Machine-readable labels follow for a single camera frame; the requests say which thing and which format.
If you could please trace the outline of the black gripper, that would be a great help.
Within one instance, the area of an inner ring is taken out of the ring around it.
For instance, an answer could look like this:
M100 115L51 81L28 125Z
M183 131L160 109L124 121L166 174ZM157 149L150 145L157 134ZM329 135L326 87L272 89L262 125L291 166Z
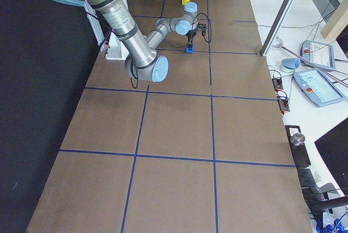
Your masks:
M190 50L195 51L195 45L194 45L194 41L193 41L195 36L196 36L195 30L190 30L187 32L188 41L186 44L186 49L189 49L189 44L190 44Z

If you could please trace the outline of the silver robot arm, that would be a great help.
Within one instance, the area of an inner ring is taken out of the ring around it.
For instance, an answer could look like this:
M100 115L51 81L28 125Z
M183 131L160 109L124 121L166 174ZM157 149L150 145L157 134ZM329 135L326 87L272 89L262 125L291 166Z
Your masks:
M53 0L55 2L83 6L88 2L98 10L114 31L117 39L129 51L125 70L131 78L152 82L163 81L169 71L165 56L158 55L156 48L169 32L186 35L197 26L198 6L194 2L184 5L181 17L161 18L149 36L143 36L123 0Z

